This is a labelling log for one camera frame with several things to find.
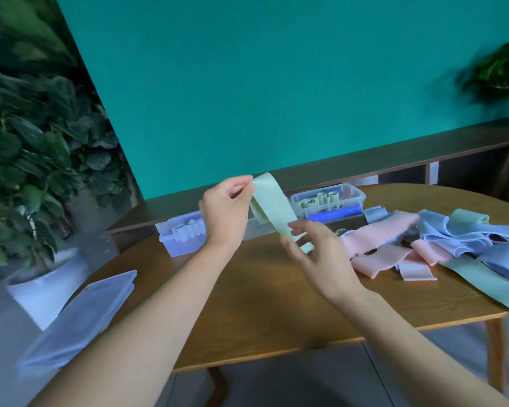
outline pile of fabric strips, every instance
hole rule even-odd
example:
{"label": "pile of fabric strips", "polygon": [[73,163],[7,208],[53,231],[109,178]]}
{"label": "pile of fabric strips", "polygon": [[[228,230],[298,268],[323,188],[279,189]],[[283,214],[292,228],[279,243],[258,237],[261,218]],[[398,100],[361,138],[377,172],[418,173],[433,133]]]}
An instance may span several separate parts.
{"label": "pile of fabric strips", "polygon": [[379,206],[364,215],[368,225],[340,237],[355,270],[374,278],[396,267],[407,281],[436,280],[429,266],[440,263],[509,308],[509,226],[490,225],[487,215],[462,209],[448,217],[427,210],[388,213]]}

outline white flower pot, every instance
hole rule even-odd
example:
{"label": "white flower pot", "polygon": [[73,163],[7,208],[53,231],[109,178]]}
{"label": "white flower pot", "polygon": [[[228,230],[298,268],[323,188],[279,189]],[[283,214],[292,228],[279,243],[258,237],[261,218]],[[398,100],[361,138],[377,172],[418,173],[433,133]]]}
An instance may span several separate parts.
{"label": "white flower pot", "polygon": [[7,291],[41,330],[53,322],[89,276],[88,265],[78,248],[59,251],[49,267],[52,271],[36,278],[37,269],[31,268],[19,269],[6,280]]}

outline left hand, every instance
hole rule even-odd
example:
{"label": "left hand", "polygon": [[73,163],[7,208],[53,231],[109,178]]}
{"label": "left hand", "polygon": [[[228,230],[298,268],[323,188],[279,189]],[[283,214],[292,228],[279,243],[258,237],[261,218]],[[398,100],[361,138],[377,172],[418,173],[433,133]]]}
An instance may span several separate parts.
{"label": "left hand", "polygon": [[205,192],[198,202],[207,231],[208,245],[233,248],[241,244],[247,227],[253,176],[231,177]]}

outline hand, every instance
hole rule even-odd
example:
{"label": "hand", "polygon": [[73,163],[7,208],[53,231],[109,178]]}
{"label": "hand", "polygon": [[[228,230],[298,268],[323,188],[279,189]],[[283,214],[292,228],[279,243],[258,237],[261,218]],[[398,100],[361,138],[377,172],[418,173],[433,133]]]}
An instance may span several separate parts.
{"label": "hand", "polygon": [[245,234],[253,176],[231,177],[205,192],[198,202],[206,223],[208,245],[237,250]]}
{"label": "hand", "polygon": [[[320,222],[303,220],[290,222],[289,227],[292,235],[307,234],[296,243],[281,237],[281,244],[326,300],[338,306],[367,291],[351,266],[345,245],[328,227]],[[307,255],[299,247],[310,241],[315,248]]]}

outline table leg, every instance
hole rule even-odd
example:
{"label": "table leg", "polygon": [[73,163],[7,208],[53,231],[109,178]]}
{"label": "table leg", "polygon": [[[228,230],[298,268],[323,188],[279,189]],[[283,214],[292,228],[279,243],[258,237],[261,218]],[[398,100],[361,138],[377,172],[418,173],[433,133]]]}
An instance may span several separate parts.
{"label": "table leg", "polygon": [[220,407],[228,392],[228,383],[226,383],[223,372],[219,367],[209,367],[208,371],[215,385],[215,390],[213,390],[213,393],[207,401],[206,407]]}
{"label": "table leg", "polygon": [[489,384],[500,393],[505,391],[507,382],[507,336],[503,318],[485,321],[488,333],[488,368]]}

